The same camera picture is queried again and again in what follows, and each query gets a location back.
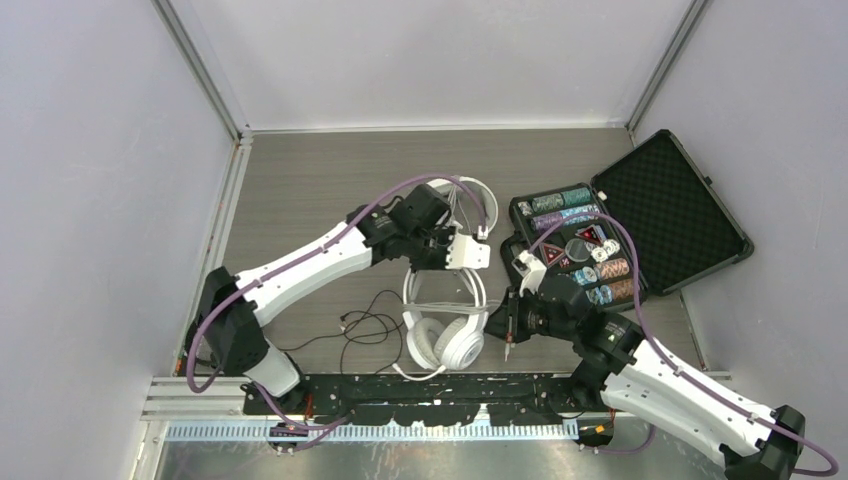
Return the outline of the small white headphones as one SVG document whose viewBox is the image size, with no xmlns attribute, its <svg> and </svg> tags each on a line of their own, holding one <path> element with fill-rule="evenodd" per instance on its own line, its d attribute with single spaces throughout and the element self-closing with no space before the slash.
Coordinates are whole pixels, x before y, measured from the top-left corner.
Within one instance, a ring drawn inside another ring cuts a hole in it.
<svg viewBox="0 0 848 480">
<path fill-rule="evenodd" d="M 424 382 L 446 371 L 464 370 L 482 352 L 484 328 L 489 317 L 485 286 L 475 270 L 458 270 L 456 275 L 473 296 L 471 305 L 417 303 L 420 274 L 411 269 L 406 272 L 402 288 L 405 347 L 415 364 L 428 373 L 413 376 L 393 363 L 392 369 L 402 378 Z"/>
</svg>

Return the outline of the large white grey headphones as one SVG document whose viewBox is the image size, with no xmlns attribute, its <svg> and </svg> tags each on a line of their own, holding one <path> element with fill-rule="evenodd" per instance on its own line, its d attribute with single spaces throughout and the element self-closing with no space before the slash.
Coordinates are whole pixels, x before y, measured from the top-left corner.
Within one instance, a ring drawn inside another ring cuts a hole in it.
<svg viewBox="0 0 848 480">
<path fill-rule="evenodd" d="M 450 223 L 454 226 L 467 226 L 472 230 L 479 227 L 479 222 L 471 222 L 465 206 L 477 210 L 478 217 L 485 222 L 488 231 L 495 228 L 498 221 L 499 205 L 494 192 L 480 180 L 468 176 L 453 176 L 453 181 L 437 178 L 427 182 L 427 185 L 438 192 L 450 205 Z"/>
</svg>

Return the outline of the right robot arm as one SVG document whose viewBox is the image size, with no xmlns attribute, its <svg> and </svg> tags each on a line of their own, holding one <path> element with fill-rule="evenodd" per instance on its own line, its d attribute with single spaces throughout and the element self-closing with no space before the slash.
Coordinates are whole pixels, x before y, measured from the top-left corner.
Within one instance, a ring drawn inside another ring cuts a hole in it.
<svg viewBox="0 0 848 480">
<path fill-rule="evenodd" d="M 568 379 L 574 403 L 631 413 L 685 441 L 728 479 L 787 479 L 805 417 L 750 400 L 687 364 L 634 321 L 593 304 L 567 275 L 536 291 L 511 286 L 485 332 L 520 343 L 534 335 L 569 342 L 581 362 Z"/>
</svg>

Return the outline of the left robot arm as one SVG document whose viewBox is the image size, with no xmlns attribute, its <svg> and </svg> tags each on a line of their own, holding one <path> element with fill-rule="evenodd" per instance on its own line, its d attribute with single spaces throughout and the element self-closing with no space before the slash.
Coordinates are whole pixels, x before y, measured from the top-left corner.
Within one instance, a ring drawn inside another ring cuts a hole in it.
<svg viewBox="0 0 848 480">
<path fill-rule="evenodd" d="M 298 412 L 307 398 L 303 375 L 263 328 L 287 307 L 346 275 L 383 261 L 406 258 L 414 267 L 451 269 L 448 251 L 457 236 L 447 221 L 458 177 L 419 176 L 401 197 L 393 187 L 351 212 L 317 240 L 271 263 L 232 275 L 225 267 L 205 280 L 186 378 L 195 393 L 216 377 L 245 376 L 280 412 Z"/>
</svg>

